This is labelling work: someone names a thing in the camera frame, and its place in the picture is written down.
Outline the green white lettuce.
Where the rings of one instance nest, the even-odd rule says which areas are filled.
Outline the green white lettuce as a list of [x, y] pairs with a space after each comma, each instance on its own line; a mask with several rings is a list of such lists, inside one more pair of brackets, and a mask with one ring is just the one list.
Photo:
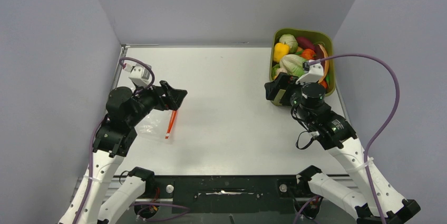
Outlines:
[[303, 69], [303, 64], [305, 62], [308, 62], [308, 60], [299, 55], [288, 54], [280, 60], [279, 65], [281, 68], [284, 68], [289, 75], [301, 77], [305, 74]]

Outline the clear orange zip top bag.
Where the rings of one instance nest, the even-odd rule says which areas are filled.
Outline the clear orange zip top bag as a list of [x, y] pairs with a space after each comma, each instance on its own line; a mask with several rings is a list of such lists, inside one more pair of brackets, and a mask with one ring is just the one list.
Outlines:
[[135, 129], [144, 138], [167, 140], [173, 131], [177, 115], [178, 111], [153, 110]]

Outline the red orange fruit slice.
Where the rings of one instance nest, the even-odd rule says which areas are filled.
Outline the red orange fruit slice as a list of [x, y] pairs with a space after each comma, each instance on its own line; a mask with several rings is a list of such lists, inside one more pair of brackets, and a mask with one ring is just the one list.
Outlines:
[[[315, 53], [316, 53], [315, 60], [325, 59], [328, 57], [326, 48], [323, 45], [315, 44], [314, 47], [315, 47]], [[322, 81], [325, 80], [325, 77], [327, 76], [328, 71], [329, 71], [329, 63], [328, 62], [323, 61], [320, 64], [323, 67], [324, 73], [323, 73], [323, 76], [318, 80], [319, 83], [321, 83]]]

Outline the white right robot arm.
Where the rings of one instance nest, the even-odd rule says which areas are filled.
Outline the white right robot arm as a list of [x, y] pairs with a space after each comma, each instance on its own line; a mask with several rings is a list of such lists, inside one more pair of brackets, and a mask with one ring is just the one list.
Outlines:
[[385, 179], [366, 157], [355, 130], [325, 100], [325, 88], [319, 83], [302, 84], [285, 73], [264, 85], [266, 99], [289, 106], [291, 115], [310, 134], [309, 147], [318, 142], [334, 157], [353, 180], [354, 191], [314, 165], [297, 175], [297, 191], [304, 196], [316, 194], [347, 212], [356, 223], [406, 223], [421, 207], [406, 199]]

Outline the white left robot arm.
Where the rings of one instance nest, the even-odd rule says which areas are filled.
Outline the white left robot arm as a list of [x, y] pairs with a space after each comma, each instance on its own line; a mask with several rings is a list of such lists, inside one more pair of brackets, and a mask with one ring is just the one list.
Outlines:
[[111, 197], [115, 202], [103, 200], [138, 135], [135, 127], [152, 110], [178, 110], [187, 94], [186, 90], [171, 87], [167, 81], [160, 81], [159, 86], [138, 87], [135, 91], [126, 86], [110, 91], [106, 115], [90, 139], [88, 167], [60, 223], [114, 223], [144, 193], [153, 173], [134, 168], [130, 181]]

